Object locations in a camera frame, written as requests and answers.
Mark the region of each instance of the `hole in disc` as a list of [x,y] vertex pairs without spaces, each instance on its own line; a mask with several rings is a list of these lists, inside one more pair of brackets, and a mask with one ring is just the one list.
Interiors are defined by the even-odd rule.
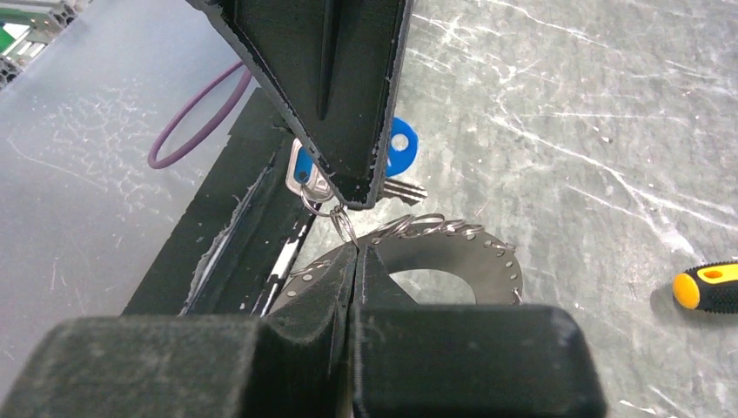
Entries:
[[398,133],[392,137],[391,145],[395,151],[404,151],[408,146],[410,146],[410,139],[408,139],[404,134]]
[[475,305],[472,288],[459,276],[438,270],[412,270],[390,277],[421,305]]

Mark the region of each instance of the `scratched surface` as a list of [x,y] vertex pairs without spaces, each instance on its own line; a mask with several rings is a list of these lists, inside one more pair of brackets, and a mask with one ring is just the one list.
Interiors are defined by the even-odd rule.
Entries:
[[[526,301],[579,322],[610,416],[735,416],[738,320],[684,313],[668,286],[738,256],[738,3],[420,0],[414,13],[396,114],[421,139],[404,178],[430,198],[412,212],[518,244]],[[405,212],[351,216],[365,233]],[[328,224],[298,266],[337,243]],[[425,300],[463,293],[403,281]]]
[[[0,399],[53,325],[123,310],[238,112],[170,170],[149,169],[148,148],[236,59],[183,0],[97,0],[0,91]],[[213,91],[163,152],[236,82]]]

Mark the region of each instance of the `yellow screwdriver handle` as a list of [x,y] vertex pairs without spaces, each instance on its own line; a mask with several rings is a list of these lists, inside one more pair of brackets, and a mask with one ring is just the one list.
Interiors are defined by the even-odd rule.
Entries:
[[674,277],[674,297],[687,309],[738,314],[738,263],[691,268]]

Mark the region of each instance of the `key ring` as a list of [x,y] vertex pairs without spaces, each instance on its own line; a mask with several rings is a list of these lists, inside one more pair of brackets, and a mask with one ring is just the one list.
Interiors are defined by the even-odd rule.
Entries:
[[348,219],[348,215],[346,214],[346,211],[344,210],[344,208],[336,205],[336,207],[334,207],[333,210],[331,211],[330,216],[331,216],[331,222],[333,223],[333,226],[336,228],[336,231],[339,232],[339,237],[341,237],[341,240],[344,242],[348,242],[348,240],[346,240],[346,237],[344,236],[344,233],[343,233],[343,230],[345,229],[346,233],[348,234],[348,238],[350,238],[353,244],[358,248],[359,238],[357,238],[356,231],[353,229],[351,220]]
[[[312,205],[310,204],[310,200],[307,199],[307,192],[305,191],[305,184],[301,184],[300,185],[300,199],[302,200],[302,204],[305,205],[305,207],[307,208],[307,210],[310,211],[312,214],[314,214],[316,216],[319,216],[321,218],[330,218],[331,217],[331,214],[330,213],[322,213],[318,209],[315,209],[314,207],[312,207]],[[320,200],[315,200],[315,201],[318,202],[318,203],[325,203],[328,200],[325,200],[323,202],[321,202]]]
[[346,233],[348,234],[348,238],[353,242],[353,244],[356,247],[359,247],[359,239],[356,237],[356,231],[353,229],[353,224],[351,223],[351,220],[348,218],[348,215],[346,214],[346,210],[344,210],[343,207],[340,205],[336,205],[329,213],[322,213],[318,209],[315,209],[312,207],[312,204],[310,203],[310,200],[307,198],[307,191],[305,190],[305,184],[300,185],[300,199],[302,199],[303,205],[307,208],[308,211],[315,214],[316,216],[319,216],[321,218],[330,218],[331,222],[333,223],[333,227],[336,228],[336,231],[339,233],[339,237],[342,241],[348,242],[348,239],[346,239],[346,236],[344,235],[344,229],[346,230]]

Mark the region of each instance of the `green object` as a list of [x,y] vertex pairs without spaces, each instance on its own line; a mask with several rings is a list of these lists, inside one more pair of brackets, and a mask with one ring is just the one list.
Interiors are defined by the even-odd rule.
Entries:
[[5,29],[0,28],[0,53],[7,50],[14,42],[16,42],[16,39],[10,33],[6,32]]

